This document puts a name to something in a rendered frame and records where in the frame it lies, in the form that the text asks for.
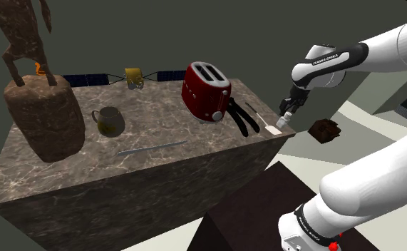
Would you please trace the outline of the small white bottle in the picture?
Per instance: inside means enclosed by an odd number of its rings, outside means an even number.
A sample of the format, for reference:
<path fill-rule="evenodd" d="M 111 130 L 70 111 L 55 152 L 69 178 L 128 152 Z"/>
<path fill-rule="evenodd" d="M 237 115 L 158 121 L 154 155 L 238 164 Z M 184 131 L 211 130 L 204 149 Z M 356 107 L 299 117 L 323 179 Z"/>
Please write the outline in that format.
<path fill-rule="evenodd" d="M 289 120 L 291 119 L 292 113 L 287 111 L 284 113 L 283 116 L 279 118 L 279 120 L 276 123 L 276 127 L 282 128 L 284 125 L 288 124 Z"/>

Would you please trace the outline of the dark maroon robot stand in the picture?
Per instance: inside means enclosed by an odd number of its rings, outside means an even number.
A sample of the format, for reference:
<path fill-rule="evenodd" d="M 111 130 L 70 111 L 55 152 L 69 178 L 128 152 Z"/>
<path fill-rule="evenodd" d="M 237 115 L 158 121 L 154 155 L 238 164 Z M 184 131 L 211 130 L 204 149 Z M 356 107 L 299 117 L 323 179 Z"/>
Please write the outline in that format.
<path fill-rule="evenodd" d="M 314 196 L 277 162 L 207 211 L 187 251 L 283 251 L 279 218 Z"/>

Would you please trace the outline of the brown stone statue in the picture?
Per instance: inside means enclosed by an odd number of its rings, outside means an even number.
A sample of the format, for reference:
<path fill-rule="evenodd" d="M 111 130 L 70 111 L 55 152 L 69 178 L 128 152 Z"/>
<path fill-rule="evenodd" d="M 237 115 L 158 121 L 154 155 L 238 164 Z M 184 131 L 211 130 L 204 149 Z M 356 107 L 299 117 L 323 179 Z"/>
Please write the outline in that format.
<path fill-rule="evenodd" d="M 83 115 L 70 83 L 48 67 L 31 0 L 0 0 L 0 29 L 9 41 L 2 58 L 12 77 L 4 100 L 15 124 L 45 163 L 78 153 Z M 36 75 L 35 62 L 45 76 Z"/>

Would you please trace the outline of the dark olive mug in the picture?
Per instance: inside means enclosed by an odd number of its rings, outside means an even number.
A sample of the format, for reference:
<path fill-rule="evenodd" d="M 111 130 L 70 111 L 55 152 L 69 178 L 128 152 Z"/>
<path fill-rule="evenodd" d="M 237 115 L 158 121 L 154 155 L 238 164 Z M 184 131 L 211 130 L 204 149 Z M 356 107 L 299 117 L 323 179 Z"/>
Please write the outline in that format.
<path fill-rule="evenodd" d="M 106 106 L 99 111 L 91 112 L 98 131 L 105 137 L 118 137 L 125 130 L 125 121 L 121 112 L 113 106 Z"/>

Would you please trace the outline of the red two-slot toaster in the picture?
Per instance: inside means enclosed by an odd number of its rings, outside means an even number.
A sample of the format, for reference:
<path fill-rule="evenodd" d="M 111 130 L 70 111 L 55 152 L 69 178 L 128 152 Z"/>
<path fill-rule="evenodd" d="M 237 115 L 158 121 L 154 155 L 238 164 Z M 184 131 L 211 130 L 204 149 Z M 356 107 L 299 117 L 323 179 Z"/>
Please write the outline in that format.
<path fill-rule="evenodd" d="M 200 123 L 218 123 L 227 110 L 232 84 L 211 63 L 192 62 L 185 72 L 181 97 L 190 115 Z"/>

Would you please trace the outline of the brown box-shaped object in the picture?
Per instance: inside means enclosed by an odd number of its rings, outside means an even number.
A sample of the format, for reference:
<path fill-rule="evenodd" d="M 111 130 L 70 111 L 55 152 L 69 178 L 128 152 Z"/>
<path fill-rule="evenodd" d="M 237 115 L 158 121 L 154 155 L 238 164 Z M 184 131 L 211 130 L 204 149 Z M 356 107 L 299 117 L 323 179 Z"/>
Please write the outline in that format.
<path fill-rule="evenodd" d="M 341 129 L 338 124 L 330 119 L 317 120 L 308 130 L 308 133 L 321 144 L 331 142 L 339 137 L 340 132 Z"/>

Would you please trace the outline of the black tongs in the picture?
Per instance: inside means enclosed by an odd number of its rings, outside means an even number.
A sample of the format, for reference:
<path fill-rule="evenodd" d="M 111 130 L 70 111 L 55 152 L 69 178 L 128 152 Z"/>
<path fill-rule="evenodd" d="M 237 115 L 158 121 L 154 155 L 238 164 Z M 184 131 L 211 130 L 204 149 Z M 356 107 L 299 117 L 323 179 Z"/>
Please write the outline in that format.
<path fill-rule="evenodd" d="M 242 107 L 240 107 L 235 102 L 233 97 L 229 98 L 226 111 L 229 113 L 229 115 L 235 121 L 235 123 L 237 124 L 241 134 L 244 137 L 249 136 L 247 126 L 244 123 L 245 121 L 248 122 L 251 125 L 254 132 L 256 132 L 256 133 L 260 132 L 260 127 L 259 127 L 258 123 Z"/>

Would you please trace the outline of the gold satellite model blue panels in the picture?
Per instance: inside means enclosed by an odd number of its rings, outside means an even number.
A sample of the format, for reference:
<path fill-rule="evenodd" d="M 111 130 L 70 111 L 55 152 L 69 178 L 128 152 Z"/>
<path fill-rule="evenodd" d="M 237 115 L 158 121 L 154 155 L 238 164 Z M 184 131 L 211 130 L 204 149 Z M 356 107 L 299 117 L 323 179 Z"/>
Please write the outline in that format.
<path fill-rule="evenodd" d="M 182 81 L 185 78 L 186 70 L 176 71 L 156 71 L 143 75 L 140 68 L 126 68 L 124 76 L 117 76 L 109 73 L 94 73 L 94 74 L 71 74 L 63 75 L 70 83 L 71 87 L 86 87 L 86 86 L 106 86 L 126 81 L 130 88 L 143 88 L 144 80 L 165 82 L 165 81 Z"/>

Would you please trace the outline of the long grey knife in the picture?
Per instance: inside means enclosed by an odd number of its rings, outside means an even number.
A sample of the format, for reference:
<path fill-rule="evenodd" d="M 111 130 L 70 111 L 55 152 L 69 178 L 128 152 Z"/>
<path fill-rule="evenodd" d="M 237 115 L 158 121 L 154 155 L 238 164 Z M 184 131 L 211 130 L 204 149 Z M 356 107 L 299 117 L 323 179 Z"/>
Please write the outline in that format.
<path fill-rule="evenodd" d="M 145 150 L 155 150 L 155 149 L 161 149 L 161 148 L 166 148 L 166 147 L 175 146 L 175 145 L 181 145 L 186 142 L 188 142 L 188 140 L 182 140 L 182 141 L 178 141 L 178 142 L 174 142 L 174 143 L 166 143 L 166 144 L 162 144 L 162 145 L 154 145 L 154 146 L 150 146 L 150 147 L 146 147 L 146 148 L 136 148 L 136 149 L 131 149 L 131 150 L 124 150 L 124 151 L 118 152 L 116 155 L 117 156 L 130 155 L 130 154 L 134 154 L 134 153 L 143 152 Z"/>

